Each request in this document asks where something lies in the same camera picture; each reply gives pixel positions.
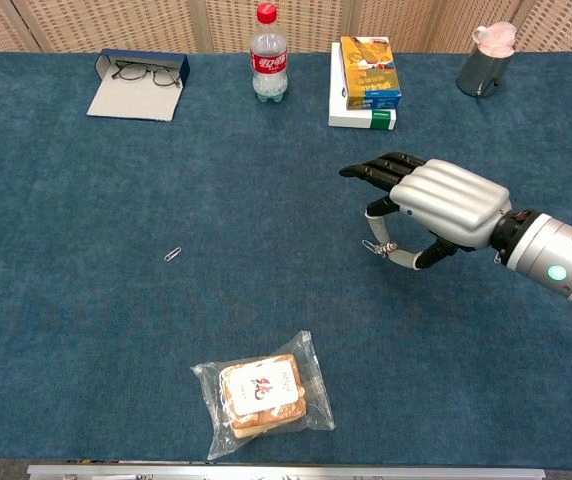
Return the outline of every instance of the metal cup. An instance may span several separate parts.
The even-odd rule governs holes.
[[[489,57],[475,46],[457,77],[457,86],[472,97],[492,95],[499,87],[511,58],[513,55],[505,58]]]

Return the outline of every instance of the robotic hand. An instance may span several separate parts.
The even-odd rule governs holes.
[[[497,250],[496,263],[572,300],[572,226],[534,210],[515,212],[506,188],[443,160],[424,162],[391,152],[343,168],[388,192],[366,209],[377,245],[369,250],[414,270],[428,268],[458,250]],[[408,252],[392,242],[384,215],[402,212],[437,239],[426,250]]]

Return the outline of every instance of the green indicator light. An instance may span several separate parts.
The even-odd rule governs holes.
[[[548,269],[548,276],[560,282],[566,278],[566,269],[561,265],[553,265]]]

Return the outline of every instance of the clear plastic wrapper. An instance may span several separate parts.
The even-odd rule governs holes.
[[[268,356],[192,367],[213,422],[208,460],[260,435],[333,430],[335,422],[310,332]]]

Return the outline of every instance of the bread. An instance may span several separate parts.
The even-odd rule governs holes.
[[[277,355],[222,370],[224,411],[233,434],[244,438],[306,415],[305,389],[293,355]]]

